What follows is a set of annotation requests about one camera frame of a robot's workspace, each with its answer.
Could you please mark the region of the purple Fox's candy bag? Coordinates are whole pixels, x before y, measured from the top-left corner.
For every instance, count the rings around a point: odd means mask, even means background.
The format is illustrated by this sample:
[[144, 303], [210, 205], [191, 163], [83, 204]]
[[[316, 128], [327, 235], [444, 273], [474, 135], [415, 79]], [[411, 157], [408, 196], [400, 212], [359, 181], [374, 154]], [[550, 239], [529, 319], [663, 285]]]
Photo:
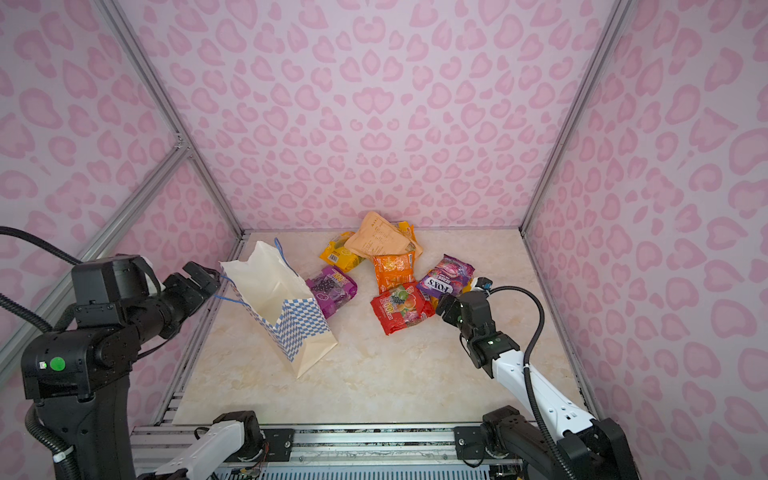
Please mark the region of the purple Fox's candy bag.
[[443, 258], [418, 283], [425, 295], [440, 299], [443, 295], [456, 296], [474, 276], [475, 268], [468, 262], [450, 255]]

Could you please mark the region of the red fruit candy bag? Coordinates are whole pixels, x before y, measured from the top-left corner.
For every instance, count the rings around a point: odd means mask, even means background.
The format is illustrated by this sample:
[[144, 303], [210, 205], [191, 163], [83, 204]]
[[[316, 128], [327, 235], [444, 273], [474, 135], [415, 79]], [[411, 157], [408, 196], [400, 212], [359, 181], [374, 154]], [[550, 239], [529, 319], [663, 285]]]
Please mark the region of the red fruit candy bag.
[[396, 286], [371, 300], [370, 305], [384, 333], [415, 326], [435, 315], [435, 309], [416, 282]]

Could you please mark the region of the white blue checkered paper bag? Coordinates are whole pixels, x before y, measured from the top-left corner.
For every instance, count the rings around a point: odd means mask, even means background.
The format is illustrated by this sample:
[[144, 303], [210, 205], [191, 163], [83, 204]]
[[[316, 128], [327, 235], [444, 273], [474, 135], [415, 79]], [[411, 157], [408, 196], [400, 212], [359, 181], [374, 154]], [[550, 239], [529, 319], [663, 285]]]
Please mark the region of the white blue checkered paper bag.
[[279, 240], [258, 241], [246, 260], [221, 264], [235, 301], [266, 331], [293, 375], [303, 376], [337, 346], [318, 301]]

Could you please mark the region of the purple grape snack bag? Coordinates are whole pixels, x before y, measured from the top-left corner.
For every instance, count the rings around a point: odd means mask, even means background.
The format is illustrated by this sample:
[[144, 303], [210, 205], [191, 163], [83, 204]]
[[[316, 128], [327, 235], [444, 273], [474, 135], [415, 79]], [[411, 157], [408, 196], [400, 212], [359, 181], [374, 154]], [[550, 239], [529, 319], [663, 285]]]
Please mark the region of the purple grape snack bag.
[[306, 280], [324, 317], [329, 319], [357, 294], [358, 285], [338, 267], [328, 265]]

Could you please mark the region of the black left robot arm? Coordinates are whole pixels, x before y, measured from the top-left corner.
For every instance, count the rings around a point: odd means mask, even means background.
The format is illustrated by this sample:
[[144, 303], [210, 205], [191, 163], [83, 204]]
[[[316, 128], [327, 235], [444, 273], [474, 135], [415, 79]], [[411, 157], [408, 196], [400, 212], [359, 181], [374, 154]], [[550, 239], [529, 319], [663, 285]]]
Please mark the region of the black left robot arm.
[[21, 357], [27, 432], [58, 479], [133, 479], [127, 406], [142, 347], [170, 340], [220, 288], [196, 262], [158, 281], [147, 261], [120, 255], [71, 270], [76, 326], [35, 338]]

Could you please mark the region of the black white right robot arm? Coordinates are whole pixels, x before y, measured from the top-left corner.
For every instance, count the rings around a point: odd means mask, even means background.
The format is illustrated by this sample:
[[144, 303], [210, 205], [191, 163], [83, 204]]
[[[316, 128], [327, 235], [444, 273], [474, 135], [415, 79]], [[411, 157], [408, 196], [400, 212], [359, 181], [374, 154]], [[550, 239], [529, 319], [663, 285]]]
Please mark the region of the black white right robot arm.
[[494, 288], [445, 294], [437, 307], [442, 320], [458, 329], [472, 364], [505, 387], [533, 417], [526, 420], [511, 406], [486, 414], [480, 427], [485, 451], [517, 457], [524, 474], [536, 473], [542, 479], [638, 478], [622, 427], [578, 407], [534, 367], [532, 354], [545, 326], [545, 309], [532, 292], [512, 290], [531, 299], [538, 313], [525, 347], [497, 329], [489, 303]]

